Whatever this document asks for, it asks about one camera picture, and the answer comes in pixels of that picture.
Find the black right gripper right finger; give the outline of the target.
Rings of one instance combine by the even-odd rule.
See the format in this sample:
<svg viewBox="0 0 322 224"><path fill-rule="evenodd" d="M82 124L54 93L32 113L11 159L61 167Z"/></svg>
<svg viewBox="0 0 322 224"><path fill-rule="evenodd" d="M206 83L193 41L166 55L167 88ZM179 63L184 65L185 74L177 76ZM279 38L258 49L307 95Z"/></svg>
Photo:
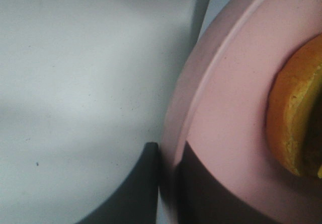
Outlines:
<svg viewBox="0 0 322 224"><path fill-rule="evenodd" d="M176 173L178 223L321 223L321 182L292 176L259 147L186 143Z"/></svg>

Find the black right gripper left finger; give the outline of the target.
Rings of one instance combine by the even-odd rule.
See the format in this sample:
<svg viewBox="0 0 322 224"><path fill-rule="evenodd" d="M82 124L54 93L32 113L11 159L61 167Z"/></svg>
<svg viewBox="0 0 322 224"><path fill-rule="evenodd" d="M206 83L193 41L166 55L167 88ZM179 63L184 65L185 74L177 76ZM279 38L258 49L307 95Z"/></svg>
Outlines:
<svg viewBox="0 0 322 224"><path fill-rule="evenodd" d="M117 190L79 223L156 223L157 202L158 144L148 142Z"/></svg>

